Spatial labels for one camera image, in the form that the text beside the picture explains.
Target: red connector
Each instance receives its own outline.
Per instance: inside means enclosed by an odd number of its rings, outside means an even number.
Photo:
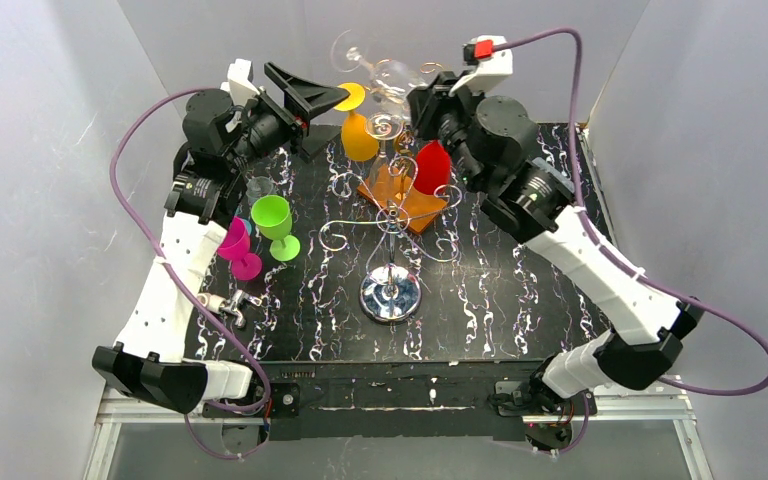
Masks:
[[[493,55],[493,40],[482,40],[475,43],[475,58],[483,60]]]

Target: white wall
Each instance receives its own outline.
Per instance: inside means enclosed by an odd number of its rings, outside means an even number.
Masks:
[[[768,338],[768,2],[653,0],[590,125],[620,247]],[[677,371],[741,387],[767,361],[707,316]],[[768,390],[692,401],[717,478],[768,478]]]
[[[0,2],[0,479],[83,472],[103,385],[92,353],[151,261],[107,162],[164,95],[114,0]],[[174,109],[158,117],[120,174],[155,228],[183,138]]]
[[[515,40],[563,25],[581,30],[587,54],[579,96],[579,120],[605,84],[649,0],[119,0],[160,79],[171,91],[216,85],[228,63],[247,58],[257,64],[255,84],[271,86],[263,63],[274,61],[311,80],[338,85],[366,82],[358,69],[340,73],[331,66],[331,44],[346,29],[374,40],[371,60],[392,57],[415,69],[429,61],[462,70],[461,47],[488,33]],[[574,46],[553,38],[516,51],[513,77],[494,94],[523,102],[540,121],[567,116]],[[332,112],[323,122],[341,123]]]

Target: gray floor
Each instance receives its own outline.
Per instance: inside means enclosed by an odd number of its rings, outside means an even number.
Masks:
[[[195,428],[208,446],[225,451],[219,425]],[[248,437],[226,432],[226,447],[242,450],[253,442]],[[202,453],[181,424],[125,424],[109,478],[691,478],[672,421],[590,422],[586,439],[557,460],[524,445],[472,437],[317,439],[267,444],[239,463]]]

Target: black marble table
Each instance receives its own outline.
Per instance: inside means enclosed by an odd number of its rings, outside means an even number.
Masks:
[[[541,125],[544,157],[569,176],[566,137],[566,125]],[[263,259],[263,273],[256,280],[239,282],[231,276],[228,263],[217,258],[203,290],[228,297],[242,288],[262,296],[262,307],[246,307],[247,325],[237,331],[256,358],[297,362],[539,359],[580,345],[608,328],[599,310],[559,270],[496,228],[479,210],[479,197],[469,193],[421,236],[412,237],[441,258],[451,257],[451,245],[456,245],[459,253],[454,262],[435,262],[399,240],[397,263],[417,274],[422,284],[422,303],[414,317],[395,327],[369,320],[360,309],[358,288],[381,231],[374,225],[335,228],[349,240],[339,252],[323,249],[317,234],[329,220],[374,219],[376,210],[367,200],[354,191],[340,198],[332,186],[339,173],[348,169],[360,173],[371,163],[348,160],[337,139],[309,164],[279,153],[251,172],[273,178],[276,193],[289,200],[293,235],[301,241],[302,251],[290,262],[277,262],[269,255],[270,241],[255,235],[252,245]],[[578,165],[590,216],[607,234],[588,169],[583,162]],[[354,190],[357,182],[335,186],[337,192]],[[247,213],[244,207],[241,215]],[[371,266],[385,261],[384,251],[379,250]],[[241,358],[198,312],[190,322],[186,354],[196,359]]]

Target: chrome base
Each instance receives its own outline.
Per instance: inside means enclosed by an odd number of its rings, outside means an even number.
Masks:
[[[398,325],[419,307],[419,279],[408,269],[385,265],[369,272],[360,284],[360,306],[372,320]]]

